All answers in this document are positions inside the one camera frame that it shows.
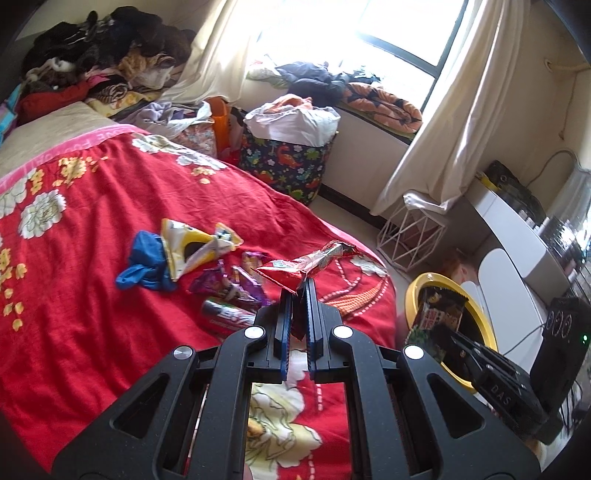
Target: yellow bucket rim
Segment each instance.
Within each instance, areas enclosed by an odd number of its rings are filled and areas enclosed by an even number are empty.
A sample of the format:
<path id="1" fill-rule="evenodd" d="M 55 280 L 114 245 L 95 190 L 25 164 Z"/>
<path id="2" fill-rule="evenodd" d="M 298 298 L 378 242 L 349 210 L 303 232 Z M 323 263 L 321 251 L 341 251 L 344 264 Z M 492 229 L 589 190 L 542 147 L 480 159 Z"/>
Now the yellow bucket rim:
<path id="1" fill-rule="evenodd" d="M 482 334 L 484 344 L 488 348 L 492 348 L 495 352 L 498 352 L 495 333 L 493 332 L 491 324 L 488 322 L 488 319 L 484 315 L 484 312 L 482 311 L 480 306 L 474 301 L 474 299 L 468 294 L 466 290 L 464 290 L 461 286 L 459 286 L 450 278 L 447 278 L 439 273 L 429 272 L 419 275 L 408 286 L 406 295 L 404 296 L 404 311 L 406 314 L 409 329 L 413 327 L 414 319 L 417 316 L 418 293 L 421 291 L 423 287 L 426 287 L 428 285 L 432 285 L 434 287 L 449 288 L 450 290 L 454 290 L 460 293 L 461 295 L 464 295 L 468 299 L 466 303 L 466 310 L 468 310 L 468 312 L 470 313 L 470 315 L 472 315 L 472 318 L 476 322 L 476 326 Z M 476 390 L 469 381 L 458 377 L 454 372 L 448 369 L 446 364 L 441 365 L 463 387 L 468 389 L 472 394 L 476 393 Z"/>

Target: pile of clothes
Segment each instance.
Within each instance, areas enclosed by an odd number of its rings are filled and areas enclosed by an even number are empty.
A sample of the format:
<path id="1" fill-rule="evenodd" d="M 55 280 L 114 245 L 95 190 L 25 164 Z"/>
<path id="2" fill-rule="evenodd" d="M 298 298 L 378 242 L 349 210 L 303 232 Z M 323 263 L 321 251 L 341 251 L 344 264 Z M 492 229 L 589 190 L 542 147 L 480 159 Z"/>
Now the pile of clothes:
<path id="1" fill-rule="evenodd" d="M 174 84 L 195 35 L 135 7 L 102 20 L 92 11 L 81 24 L 58 23 L 22 61 L 19 124 L 80 100 L 108 117 L 129 115 Z"/>
<path id="2" fill-rule="evenodd" d="M 287 88 L 288 93 L 311 98 L 317 107 L 339 106 L 362 112 L 364 118 L 406 137 L 412 138 L 423 124 L 418 108 L 387 92 L 380 78 L 365 68 L 333 74 L 326 63 L 296 61 L 271 67 L 257 61 L 250 66 L 247 78 Z"/>

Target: dinosaur print storage bag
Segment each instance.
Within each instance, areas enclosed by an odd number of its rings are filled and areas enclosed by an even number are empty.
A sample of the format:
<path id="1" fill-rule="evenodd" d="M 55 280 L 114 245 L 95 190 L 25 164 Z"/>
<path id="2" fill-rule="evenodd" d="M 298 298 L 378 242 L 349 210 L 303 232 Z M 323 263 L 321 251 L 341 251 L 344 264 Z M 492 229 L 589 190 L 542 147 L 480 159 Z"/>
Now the dinosaur print storage bag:
<path id="1" fill-rule="evenodd" d="M 238 166 L 278 192 L 309 205 L 320 189 L 335 136 L 322 147 L 308 147 L 257 138 L 245 126 Z"/>

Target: blue cloth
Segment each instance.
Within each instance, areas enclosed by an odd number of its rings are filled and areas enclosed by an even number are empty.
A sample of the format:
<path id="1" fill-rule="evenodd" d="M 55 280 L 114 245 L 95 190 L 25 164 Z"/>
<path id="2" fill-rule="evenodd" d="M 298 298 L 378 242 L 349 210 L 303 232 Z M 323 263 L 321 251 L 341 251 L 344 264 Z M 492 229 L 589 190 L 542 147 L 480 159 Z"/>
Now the blue cloth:
<path id="1" fill-rule="evenodd" d="M 150 290 L 173 291 L 177 284 L 170 279 L 164 246 L 159 235 L 140 230 L 135 235 L 129 256 L 129 268 L 116 280 L 117 288 L 126 290 L 140 284 Z"/>

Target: white curtain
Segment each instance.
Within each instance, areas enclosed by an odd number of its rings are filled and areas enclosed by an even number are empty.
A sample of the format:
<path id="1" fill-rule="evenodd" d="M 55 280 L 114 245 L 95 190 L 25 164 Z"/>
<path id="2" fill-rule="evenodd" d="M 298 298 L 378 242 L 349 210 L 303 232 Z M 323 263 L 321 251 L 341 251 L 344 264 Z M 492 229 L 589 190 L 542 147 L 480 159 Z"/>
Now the white curtain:
<path id="1" fill-rule="evenodd" d="M 504 109 L 530 0 L 472 0 L 423 127 L 371 213 L 409 190 L 429 195 L 426 208 L 446 213 L 466 191 Z"/>
<path id="2" fill-rule="evenodd" d="M 181 78 L 161 99 L 175 103 L 193 103 L 214 96 L 230 103 L 238 100 L 248 50 L 260 32 L 257 9 L 256 0 L 211 0 Z"/>

